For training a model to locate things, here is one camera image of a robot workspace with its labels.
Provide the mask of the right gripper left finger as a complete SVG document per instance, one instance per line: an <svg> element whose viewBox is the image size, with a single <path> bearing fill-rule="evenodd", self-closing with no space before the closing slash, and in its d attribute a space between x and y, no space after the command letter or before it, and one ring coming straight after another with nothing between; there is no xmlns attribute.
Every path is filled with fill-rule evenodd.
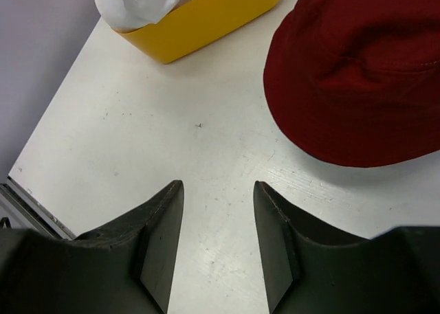
<svg viewBox="0 0 440 314"><path fill-rule="evenodd" d="M1 312L167 312L183 209L174 180L73 240L2 225Z"/></svg>

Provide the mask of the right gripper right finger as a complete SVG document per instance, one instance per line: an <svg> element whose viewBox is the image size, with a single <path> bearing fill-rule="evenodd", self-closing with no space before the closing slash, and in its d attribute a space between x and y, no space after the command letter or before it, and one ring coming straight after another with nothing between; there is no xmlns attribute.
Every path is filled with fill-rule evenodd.
<svg viewBox="0 0 440 314"><path fill-rule="evenodd" d="M367 239L262 181L253 201L270 313L439 312L438 227L396 227Z"/></svg>

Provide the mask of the dark red hat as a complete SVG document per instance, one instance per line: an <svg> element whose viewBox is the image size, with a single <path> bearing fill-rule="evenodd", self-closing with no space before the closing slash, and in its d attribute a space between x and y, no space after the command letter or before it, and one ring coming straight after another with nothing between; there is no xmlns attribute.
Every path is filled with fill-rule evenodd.
<svg viewBox="0 0 440 314"><path fill-rule="evenodd" d="M439 149L439 0L297 0L263 73L283 134L370 168Z"/></svg>

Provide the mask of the white hat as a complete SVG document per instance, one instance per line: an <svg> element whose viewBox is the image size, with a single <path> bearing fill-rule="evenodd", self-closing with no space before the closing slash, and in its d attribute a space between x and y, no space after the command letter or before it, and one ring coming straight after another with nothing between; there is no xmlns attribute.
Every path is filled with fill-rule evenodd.
<svg viewBox="0 0 440 314"><path fill-rule="evenodd" d="M119 32L156 24L191 0L94 0L102 19Z"/></svg>

